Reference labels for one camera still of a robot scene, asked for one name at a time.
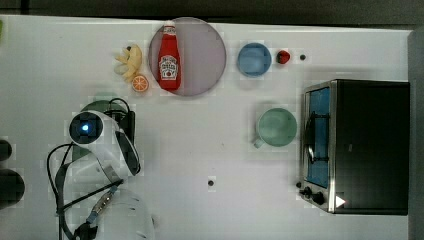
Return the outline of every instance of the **oven window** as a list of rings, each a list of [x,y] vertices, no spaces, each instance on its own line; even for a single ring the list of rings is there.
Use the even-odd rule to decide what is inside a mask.
[[[328,187],[328,132],[330,113],[330,89],[310,92],[309,117],[314,118],[315,141],[312,161],[308,161],[306,180],[321,187]]]

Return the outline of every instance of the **green bowl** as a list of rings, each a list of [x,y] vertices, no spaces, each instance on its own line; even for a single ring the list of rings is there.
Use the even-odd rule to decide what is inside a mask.
[[[282,147],[296,137],[296,118],[286,109],[272,108],[259,118],[256,131],[259,135],[254,143],[256,148],[260,148],[264,143]]]

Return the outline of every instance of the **dark floor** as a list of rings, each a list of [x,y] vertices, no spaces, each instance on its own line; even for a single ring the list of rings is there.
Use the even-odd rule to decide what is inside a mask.
[[[424,23],[424,0],[0,0],[0,11],[32,15],[209,22],[413,28]]]

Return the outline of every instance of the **table surface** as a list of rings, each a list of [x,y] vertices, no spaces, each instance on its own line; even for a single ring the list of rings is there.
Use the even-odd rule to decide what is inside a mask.
[[[148,46],[162,22],[0,19],[0,136],[14,150],[0,166],[26,184],[23,200],[0,211],[2,239],[57,238],[46,157],[70,142],[73,114],[105,93],[136,111],[144,172],[127,184],[152,212],[156,239],[407,239],[407,216],[331,215],[300,199],[299,134],[281,148],[257,150],[252,142],[256,119],[270,107],[300,121],[305,87],[336,78],[407,81],[409,31],[212,24],[226,45],[225,72],[210,92],[180,97],[160,89],[148,69]],[[236,58],[250,42],[273,56],[288,49],[292,59],[248,79]],[[131,43],[143,50],[151,84],[143,95],[114,73],[114,56]]]

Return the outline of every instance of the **pink plate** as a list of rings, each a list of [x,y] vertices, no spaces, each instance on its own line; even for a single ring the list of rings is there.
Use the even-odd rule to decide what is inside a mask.
[[[176,18],[182,75],[181,86],[172,93],[194,96],[211,89],[224,73],[227,54],[224,41],[208,23],[197,18]],[[149,48],[149,66],[158,79],[158,55],[162,41],[161,27],[153,37]]]

